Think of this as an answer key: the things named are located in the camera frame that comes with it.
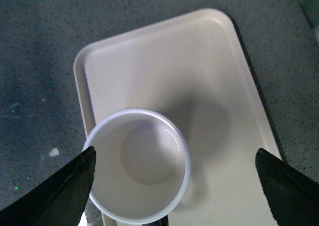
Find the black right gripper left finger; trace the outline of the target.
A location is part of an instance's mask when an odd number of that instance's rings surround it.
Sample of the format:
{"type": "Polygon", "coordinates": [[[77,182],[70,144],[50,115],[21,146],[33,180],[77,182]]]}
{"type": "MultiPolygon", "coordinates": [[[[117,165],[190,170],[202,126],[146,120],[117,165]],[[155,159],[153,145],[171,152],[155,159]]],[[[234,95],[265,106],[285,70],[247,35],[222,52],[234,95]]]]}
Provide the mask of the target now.
{"type": "Polygon", "coordinates": [[[76,226],[94,179],[96,151],[90,146],[0,212],[2,226],[76,226]]]}

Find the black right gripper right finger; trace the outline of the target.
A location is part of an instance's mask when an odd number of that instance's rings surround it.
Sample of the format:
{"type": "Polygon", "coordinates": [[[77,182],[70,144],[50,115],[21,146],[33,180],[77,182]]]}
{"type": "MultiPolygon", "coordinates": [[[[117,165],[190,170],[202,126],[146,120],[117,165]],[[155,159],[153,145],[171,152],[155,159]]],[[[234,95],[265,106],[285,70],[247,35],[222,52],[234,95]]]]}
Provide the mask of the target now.
{"type": "Polygon", "coordinates": [[[255,166],[273,218],[280,226],[319,224],[319,184],[263,148],[255,166]]]}

